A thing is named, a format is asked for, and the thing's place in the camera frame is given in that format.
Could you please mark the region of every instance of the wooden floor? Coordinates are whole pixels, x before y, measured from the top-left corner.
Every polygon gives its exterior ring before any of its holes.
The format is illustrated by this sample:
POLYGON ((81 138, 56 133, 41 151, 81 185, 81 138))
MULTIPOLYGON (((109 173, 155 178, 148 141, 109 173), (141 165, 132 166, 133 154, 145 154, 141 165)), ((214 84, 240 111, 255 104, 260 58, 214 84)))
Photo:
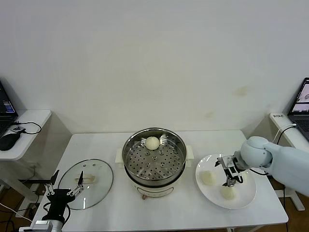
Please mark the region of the wooden floor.
MULTIPOLYGON (((274 189, 282 189, 282 184, 276 182, 275 180, 270 180, 274 189)), ((43 194, 43 186, 40 186, 38 189, 38 193, 41 195, 43 194)), ((309 232, 309 198, 305 197, 301 194, 298 194, 301 201, 303 202, 306 210, 305 211, 297 211, 292 203, 292 201, 287 198, 286 199, 286 212, 289 216, 289 232, 309 232)), ((23 197, 16 192, 14 189, 5 189, 0 194, 0 202, 12 209, 17 210, 23 200, 23 197)), ((2 211, 9 211, 8 209, 2 207, 0 205, 0 210, 2 211)), ((15 214, 0 212, 0 232, 14 232, 12 223, 7 223, 5 221, 11 220, 14 222, 15 225, 15 232, 18 231, 19 227, 29 225, 29 221, 23 218, 15 217, 15 214)), ((26 217, 29 217, 29 210, 26 213, 26 217)), ((272 226, 264 226, 257 230, 257 232, 285 232, 286 227, 285 224, 281 225, 272 225, 272 226)), ((185 232, 226 232, 226 229, 217 229, 217 230, 199 230, 199 231, 185 231, 185 232)))

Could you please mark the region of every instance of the computer mouse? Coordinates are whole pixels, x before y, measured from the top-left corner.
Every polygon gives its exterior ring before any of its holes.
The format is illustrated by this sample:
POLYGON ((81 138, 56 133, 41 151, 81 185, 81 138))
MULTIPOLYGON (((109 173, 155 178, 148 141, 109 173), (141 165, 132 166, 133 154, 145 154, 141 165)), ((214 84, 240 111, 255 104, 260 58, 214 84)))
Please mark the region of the computer mouse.
POLYGON ((7 134, 0 138, 0 151, 10 150, 19 138, 19 133, 7 134))

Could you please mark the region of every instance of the stain on wall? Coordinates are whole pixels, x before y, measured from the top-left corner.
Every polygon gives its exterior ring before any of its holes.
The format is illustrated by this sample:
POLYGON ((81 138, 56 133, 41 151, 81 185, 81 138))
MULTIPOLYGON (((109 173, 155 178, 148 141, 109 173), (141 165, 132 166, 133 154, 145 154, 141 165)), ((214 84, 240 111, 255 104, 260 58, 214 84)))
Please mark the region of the stain on wall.
POLYGON ((247 96, 248 90, 249 90, 248 86, 242 86, 233 91, 233 95, 242 98, 247 96))
POLYGON ((214 115, 215 115, 214 111, 209 111, 208 113, 205 114, 205 118, 211 119, 214 117, 214 115))

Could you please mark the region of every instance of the laptop keyboard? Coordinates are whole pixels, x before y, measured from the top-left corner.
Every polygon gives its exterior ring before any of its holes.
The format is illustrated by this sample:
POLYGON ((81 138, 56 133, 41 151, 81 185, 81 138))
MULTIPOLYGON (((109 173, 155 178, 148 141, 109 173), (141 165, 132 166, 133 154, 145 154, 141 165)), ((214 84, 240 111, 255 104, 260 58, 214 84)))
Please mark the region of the laptop keyboard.
POLYGON ((295 122, 304 132, 309 132, 309 119, 298 119, 295 122))

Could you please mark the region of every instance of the metal rim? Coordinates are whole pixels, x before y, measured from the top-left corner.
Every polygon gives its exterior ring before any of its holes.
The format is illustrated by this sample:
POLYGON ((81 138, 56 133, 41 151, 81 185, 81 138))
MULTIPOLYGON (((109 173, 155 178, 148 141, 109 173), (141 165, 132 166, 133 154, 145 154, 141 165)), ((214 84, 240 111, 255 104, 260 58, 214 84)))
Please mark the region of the metal rim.
MULTIPOLYGON (((178 175, 180 173, 180 170, 182 169, 182 167, 184 166, 185 164, 185 160, 186 160, 186 155, 187 155, 187 151, 186 151, 186 146, 185 146, 185 143, 184 141, 182 140, 182 138, 177 135, 176 133, 172 132, 171 130, 168 130, 168 129, 163 129, 163 128, 157 128, 157 127, 151 127, 151 128, 146 128, 146 129, 143 129, 143 130, 140 130, 136 133, 134 133, 133 135, 131 135, 127 141, 125 142, 124 146, 123 146, 123 153, 122 153, 122 158, 124 160, 125 156, 127 157, 127 154, 124 154, 124 151, 126 150, 128 144, 133 140, 135 139, 136 136, 138 136, 139 134, 142 134, 144 132, 148 132, 148 131, 161 131, 161 132, 168 132, 170 133, 171 135, 175 136, 182 144, 183 144, 183 149, 184 149, 184 154, 183 154, 183 160, 181 161, 180 163, 180 169, 178 172, 175 172, 173 175, 178 175)), ((124 160, 124 165, 127 169, 127 174, 128 175, 132 175, 134 177, 136 177, 137 179, 141 179, 141 181, 149 181, 149 182, 156 182, 156 181, 161 181, 161 180, 166 180, 170 177, 172 177, 173 175, 170 175, 170 176, 167 176, 166 178, 161 178, 161 179, 155 179, 155 180, 145 180, 144 178, 141 178, 140 176, 136 175, 136 173, 134 173, 133 171, 130 170, 130 167, 127 166, 126 164, 126 161, 124 160)))
MULTIPOLYGON (((59 186, 60 186, 60 183, 61 183, 63 177, 66 175, 66 173, 67 173, 69 170, 71 170, 75 165, 77 165, 77 164, 79 164, 79 163, 82 163, 82 162, 84 162, 84 161, 88 161, 88 160, 99 160, 99 161, 102 161, 102 162, 106 163, 107 166, 109 166, 109 168, 111 169, 111 172, 112 172, 112 184, 114 183, 114 172, 112 171, 111 166, 110 166, 107 162, 105 162, 105 161, 103 161, 103 160, 101 160, 101 159, 86 159, 86 160, 82 160, 82 161, 80 161, 80 162, 74 164, 72 167, 70 167, 70 168, 62 175, 62 177, 61 177, 61 179, 60 179, 60 181, 59 181, 59 183, 58 183, 58 188, 59 188, 59 186)), ((112 188, 112 184, 111 184, 110 188, 108 189, 106 195, 105 195, 100 201, 98 201, 97 203, 95 203, 95 204, 92 205, 92 206, 95 206, 95 205, 99 204, 99 203, 107 196, 107 194, 109 194, 109 192, 110 192, 110 190, 111 190, 111 188, 112 188)))

